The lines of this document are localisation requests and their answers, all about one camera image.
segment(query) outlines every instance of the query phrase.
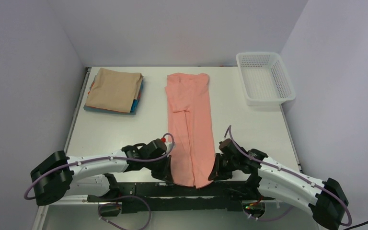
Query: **folded beige cloth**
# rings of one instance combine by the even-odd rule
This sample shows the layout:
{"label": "folded beige cloth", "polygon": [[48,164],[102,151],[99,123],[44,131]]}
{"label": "folded beige cloth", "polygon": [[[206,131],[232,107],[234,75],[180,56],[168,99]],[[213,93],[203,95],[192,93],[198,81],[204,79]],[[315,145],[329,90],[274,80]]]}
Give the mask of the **folded beige cloth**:
{"label": "folded beige cloth", "polygon": [[138,97],[142,80],[141,73],[125,73],[100,68],[85,105],[130,113],[133,100]]}

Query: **gray wall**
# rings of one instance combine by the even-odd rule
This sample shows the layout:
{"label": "gray wall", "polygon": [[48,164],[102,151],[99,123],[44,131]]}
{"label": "gray wall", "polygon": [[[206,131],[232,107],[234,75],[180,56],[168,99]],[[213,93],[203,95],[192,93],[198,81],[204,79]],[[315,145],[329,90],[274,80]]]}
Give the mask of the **gray wall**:
{"label": "gray wall", "polygon": [[63,149],[83,65],[46,0],[0,1],[0,229],[30,229],[30,171]]}
{"label": "gray wall", "polygon": [[367,220],[368,1],[310,0],[281,54],[297,93],[285,111],[303,170],[338,180],[354,223]]}
{"label": "gray wall", "polygon": [[86,66],[219,66],[280,52],[307,0],[48,0]]}

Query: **white plastic basket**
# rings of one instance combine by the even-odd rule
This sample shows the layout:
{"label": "white plastic basket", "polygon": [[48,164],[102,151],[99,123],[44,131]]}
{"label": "white plastic basket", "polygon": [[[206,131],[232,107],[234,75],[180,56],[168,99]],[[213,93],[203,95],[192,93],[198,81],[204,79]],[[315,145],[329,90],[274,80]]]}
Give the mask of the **white plastic basket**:
{"label": "white plastic basket", "polygon": [[236,61],[248,105],[276,105],[296,97],[279,54],[238,53]]}

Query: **white table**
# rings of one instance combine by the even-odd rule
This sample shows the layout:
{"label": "white table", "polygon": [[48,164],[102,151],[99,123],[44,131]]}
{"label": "white table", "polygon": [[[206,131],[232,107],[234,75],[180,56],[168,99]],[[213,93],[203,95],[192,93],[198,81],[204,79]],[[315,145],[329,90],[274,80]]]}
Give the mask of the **white table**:
{"label": "white table", "polygon": [[[296,171],[296,155],[280,106],[246,105],[236,67],[105,67],[122,72],[141,72],[144,89],[136,115],[114,115],[83,109],[87,92],[100,67],[93,67],[85,83],[70,131],[68,156],[108,154],[126,145],[148,143],[167,132],[167,97],[164,91],[167,75],[177,72],[206,73],[209,79],[212,131],[215,152],[227,127],[232,125],[235,140],[245,149],[259,149]],[[244,181],[249,175],[233,173],[233,181]],[[118,182],[160,182],[148,169],[116,173]]]}

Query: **purple cable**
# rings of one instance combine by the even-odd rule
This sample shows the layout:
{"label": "purple cable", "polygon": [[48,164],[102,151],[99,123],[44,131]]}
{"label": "purple cable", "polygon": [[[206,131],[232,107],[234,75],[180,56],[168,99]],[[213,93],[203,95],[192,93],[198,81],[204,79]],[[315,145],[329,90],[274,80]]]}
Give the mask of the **purple cable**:
{"label": "purple cable", "polygon": [[[280,216],[278,217],[275,217],[275,218],[270,218],[270,219],[259,219],[259,218],[256,218],[256,217],[253,217],[253,216],[250,216],[251,218],[257,220],[257,221],[260,221],[260,222],[270,222],[270,221],[276,221],[276,220],[279,220],[281,218],[283,218],[284,216],[286,216],[291,210],[293,209],[293,206],[289,207],[285,212],[283,212],[283,214],[281,214]],[[245,209],[243,210],[243,212],[249,217],[249,214],[245,211]]]}
{"label": "purple cable", "polygon": [[[149,160],[141,160],[141,159],[134,159],[134,158],[129,158],[129,157],[113,157],[113,156],[109,156],[109,157],[98,157],[98,158],[93,158],[93,159],[89,159],[89,160],[84,160],[84,161],[80,161],[81,165],[82,164],[85,164],[85,163],[89,163],[89,162],[93,162],[93,161],[103,161],[103,160],[109,160],[111,157],[113,159],[117,159],[117,160],[127,160],[127,161],[137,161],[137,162],[153,162],[153,161],[158,161],[160,159],[163,159],[165,157],[167,157],[170,152],[172,151],[173,147],[174,147],[174,137],[171,133],[165,133],[163,135],[163,137],[165,138],[166,136],[170,136],[171,139],[172,139],[172,148],[169,149],[169,151],[158,157],[158,158],[154,158],[154,159],[149,159]],[[64,168],[67,168],[67,167],[70,167],[70,166],[74,166],[74,165],[77,165],[78,162],[73,162],[73,163],[69,163],[69,164],[64,164],[64,165],[60,165],[52,170],[49,170],[47,171],[46,173],[44,173],[43,175],[39,176],[35,181],[33,181],[33,183],[26,189],[26,192],[24,193],[23,197],[25,198],[25,200],[33,200],[33,199],[36,199],[35,196],[33,197],[29,197],[29,192],[33,189],[33,187],[39,183],[43,178],[45,178],[46,176],[50,175],[51,173],[57,171],[57,170],[60,170],[60,169],[64,169]]]}
{"label": "purple cable", "polygon": [[[275,168],[275,169],[277,169],[277,170],[279,169],[279,167],[277,167],[277,166],[276,166],[276,165],[274,165],[274,164],[270,164],[270,163],[267,163],[267,162],[264,162],[264,161],[258,160],[258,159],[256,159],[256,158],[253,158],[253,157],[249,156],[247,153],[245,153],[244,151],[242,151],[242,149],[239,147],[238,143],[236,143],[236,141],[233,139],[231,128],[232,128],[232,125],[231,125],[231,126],[229,126],[229,127],[228,127],[228,129],[226,130],[224,138],[226,138],[226,135],[229,133],[230,139],[232,140],[233,144],[235,145],[236,149],[237,149],[239,152],[241,152],[244,156],[246,156],[247,158],[249,158],[249,159],[250,159],[250,160],[252,160],[252,161],[255,161],[255,162],[258,162],[258,163],[261,163],[261,164],[268,165],[268,166],[273,167],[273,168]],[[285,168],[280,168],[280,170],[281,170],[281,171],[285,171],[286,173],[289,173],[289,174],[291,174],[291,175],[293,175],[293,176],[296,176],[296,177],[298,177],[298,178],[302,179],[303,181],[305,181],[305,182],[306,182],[306,183],[308,183],[308,184],[312,184],[312,182],[311,182],[310,180],[308,180],[308,179],[306,179],[306,178],[302,177],[302,176],[301,176],[301,175],[299,175],[298,173],[295,173],[295,172],[293,172],[293,171],[291,171],[291,170],[288,170],[288,169],[285,169]],[[317,184],[315,184],[315,187],[316,187],[316,188],[321,189],[321,190],[322,190],[322,191],[324,191],[324,192],[326,192],[327,194],[329,194],[330,196],[332,196],[336,201],[338,201],[338,202],[342,205],[342,207],[344,208],[344,210],[345,210],[345,212],[346,212],[346,215],[348,216],[348,222],[347,222],[347,223],[340,223],[340,225],[342,225],[342,226],[346,226],[346,227],[351,226],[351,225],[352,225],[352,216],[351,216],[351,214],[350,214],[350,212],[349,212],[349,209],[348,209],[348,207],[346,206],[346,204],[345,204],[345,203],[344,203],[344,202],[343,202],[339,197],[337,197],[335,194],[331,193],[328,189],[325,189],[325,188],[323,188],[323,187],[321,187],[321,186],[319,186],[319,185],[317,185]]]}
{"label": "purple cable", "polygon": [[[117,200],[121,200],[121,199],[124,199],[124,198],[134,198],[134,199],[138,199],[138,200],[140,200],[141,202],[143,202],[145,205],[146,205],[146,207],[147,207],[147,210],[149,211],[149,218],[147,219],[147,222],[146,222],[146,224],[145,225],[143,225],[143,227],[141,227],[140,229],[138,229],[138,230],[143,230],[143,229],[145,229],[148,225],[149,225],[149,223],[150,223],[150,219],[151,219],[151,210],[150,210],[150,206],[149,206],[149,204],[144,200],[144,199],[142,199],[142,198],[140,198],[140,197],[138,197],[138,196],[135,196],[135,195],[125,195],[125,196],[121,196],[121,197],[118,197],[118,198],[115,198],[115,199],[110,199],[109,201],[117,201]],[[112,225],[112,226],[114,226],[114,227],[117,227],[117,228],[119,228],[120,230],[127,230],[127,229],[125,229],[125,228],[122,228],[122,227],[120,227],[119,225],[117,225],[117,224],[115,224],[115,223],[113,223],[112,221],[110,221],[110,220],[108,220],[108,219],[106,219],[106,218],[104,218],[104,217],[102,217],[101,216],[101,208],[102,207],[104,207],[104,206],[119,206],[118,204],[114,204],[114,203],[107,203],[107,204],[104,204],[104,205],[101,205],[99,208],[98,208],[98,216],[99,216],[99,218],[101,219],[101,220],[103,220],[103,221],[105,221],[106,223],[108,223],[108,224],[110,224],[110,225]]]}

